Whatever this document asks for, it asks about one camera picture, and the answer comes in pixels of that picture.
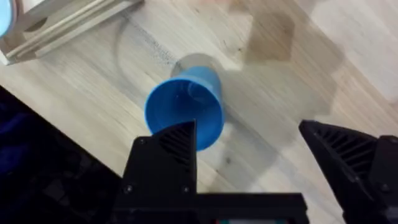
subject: blue cup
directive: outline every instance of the blue cup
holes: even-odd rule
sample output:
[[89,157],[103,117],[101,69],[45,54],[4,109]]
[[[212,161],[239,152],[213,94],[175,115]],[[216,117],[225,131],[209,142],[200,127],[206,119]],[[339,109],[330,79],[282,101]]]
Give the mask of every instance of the blue cup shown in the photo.
[[197,151],[211,146],[224,126],[221,82],[208,67],[192,67],[157,85],[145,103],[145,120],[152,134],[195,120]]

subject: ventilation slot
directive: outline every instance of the ventilation slot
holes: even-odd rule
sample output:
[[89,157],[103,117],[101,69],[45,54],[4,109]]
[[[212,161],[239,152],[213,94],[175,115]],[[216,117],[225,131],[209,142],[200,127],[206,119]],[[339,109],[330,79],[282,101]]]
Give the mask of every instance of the ventilation slot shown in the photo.
[[375,152],[374,139],[362,133],[333,128],[318,129],[317,134],[359,178],[365,179],[369,175]]
[[183,129],[175,129],[164,134],[159,139],[159,144],[169,153],[174,160],[183,167],[184,171],[190,173],[190,135]]

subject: screw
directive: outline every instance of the screw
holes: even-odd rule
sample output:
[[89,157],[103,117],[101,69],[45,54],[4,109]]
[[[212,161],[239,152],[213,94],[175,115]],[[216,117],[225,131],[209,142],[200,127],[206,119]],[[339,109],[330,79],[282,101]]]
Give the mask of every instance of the screw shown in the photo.
[[124,188],[123,192],[124,192],[125,194],[131,193],[131,192],[132,192],[132,186],[131,186],[131,185],[127,185],[127,186]]
[[389,193],[391,191],[391,189],[387,184],[381,184],[380,191],[383,193]]

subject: wooden surface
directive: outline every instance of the wooden surface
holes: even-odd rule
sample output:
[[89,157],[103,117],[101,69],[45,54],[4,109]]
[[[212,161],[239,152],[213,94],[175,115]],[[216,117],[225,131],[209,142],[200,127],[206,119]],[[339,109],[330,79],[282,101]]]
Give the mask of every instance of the wooden surface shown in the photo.
[[298,131],[302,119],[398,135],[393,0],[147,0],[0,84],[118,174],[149,134],[150,90],[211,65],[226,124],[198,153],[201,192],[303,192],[312,223],[342,223]]

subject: blue plastic cup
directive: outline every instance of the blue plastic cup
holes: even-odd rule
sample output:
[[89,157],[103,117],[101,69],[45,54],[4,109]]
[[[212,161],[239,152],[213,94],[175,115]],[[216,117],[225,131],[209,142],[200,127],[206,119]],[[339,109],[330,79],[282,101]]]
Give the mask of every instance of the blue plastic cup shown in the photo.
[[157,85],[145,103],[145,120],[152,134],[195,120],[197,151],[211,146],[224,126],[221,82],[208,67],[192,67]]

